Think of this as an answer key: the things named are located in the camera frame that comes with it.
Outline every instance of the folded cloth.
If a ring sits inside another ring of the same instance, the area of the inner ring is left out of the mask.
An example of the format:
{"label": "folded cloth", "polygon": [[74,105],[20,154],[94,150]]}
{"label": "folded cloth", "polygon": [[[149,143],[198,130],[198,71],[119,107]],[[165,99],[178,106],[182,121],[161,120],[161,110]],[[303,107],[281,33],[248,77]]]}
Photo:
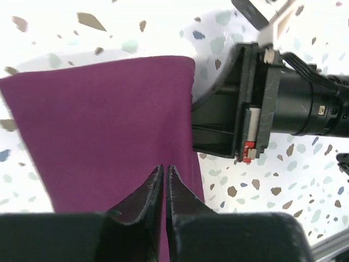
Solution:
{"label": "folded cloth", "polygon": [[[175,165],[203,199],[191,144],[189,57],[136,58],[0,80],[56,212],[104,211],[155,166]],[[169,261],[165,209],[160,261]]]}

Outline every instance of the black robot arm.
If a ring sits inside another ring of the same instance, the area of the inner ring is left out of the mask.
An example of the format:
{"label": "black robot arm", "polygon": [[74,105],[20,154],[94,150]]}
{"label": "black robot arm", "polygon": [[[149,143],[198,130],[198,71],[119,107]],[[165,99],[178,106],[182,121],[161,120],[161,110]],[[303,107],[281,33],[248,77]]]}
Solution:
{"label": "black robot arm", "polygon": [[349,76],[321,75],[272,45],[235,45],[216,83],[192,106],[194,150],[250,163],[271,133],[348,137]]}

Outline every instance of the purple cloth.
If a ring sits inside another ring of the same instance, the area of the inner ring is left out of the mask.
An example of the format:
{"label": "purple cloth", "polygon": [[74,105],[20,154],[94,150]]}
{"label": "purple cloth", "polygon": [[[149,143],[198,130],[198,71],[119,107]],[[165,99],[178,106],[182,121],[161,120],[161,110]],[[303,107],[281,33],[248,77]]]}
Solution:
{"label": "purple cloth", "polygon": [[[162,56],[19,73],[0,89],[56,212],[103,211],[174,164],[203,199],[191,145],[191,58]],[[161,229],[160,261],[169,261]]]}

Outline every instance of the speckled tabletop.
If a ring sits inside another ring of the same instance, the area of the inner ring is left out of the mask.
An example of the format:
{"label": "speckled tabletop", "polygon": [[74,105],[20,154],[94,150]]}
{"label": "speckled tabletop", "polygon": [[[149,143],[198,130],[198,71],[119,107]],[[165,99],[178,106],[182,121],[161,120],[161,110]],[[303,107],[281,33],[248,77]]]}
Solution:
{"label": "speckled tabletop", "polygon": [[[3,0],[0,77],[151,55],[196,61],[193,96],[215,80],[230,46],[258,32],[229,0]],[[324,73],[349,74],[345,1],[304,1],[276,44],[316,63]],[[52,212],[20,132],[0,106],[0,212]],[[199,154],[206,204],[217,212],[282,211],[296,217],[311,244],[349,226],[348,177],[336,165],[349,139],[272,134],[250,165]]]}

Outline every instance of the beige plastic part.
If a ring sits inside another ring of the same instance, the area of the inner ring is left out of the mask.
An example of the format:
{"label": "beige plastic part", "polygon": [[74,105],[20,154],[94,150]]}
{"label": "beige plastic part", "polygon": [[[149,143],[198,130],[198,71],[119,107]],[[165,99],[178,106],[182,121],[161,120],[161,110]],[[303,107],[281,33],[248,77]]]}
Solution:
{"label": "beige plastic part", "polygon": [[273,43],[277,48],[280,37],[286,32],[297,9],[302,5],[300,0],[289,0],[288,4],[279,13],[279,16],[270,21],[270,25],[262,29],[258,35],[260,45]]}

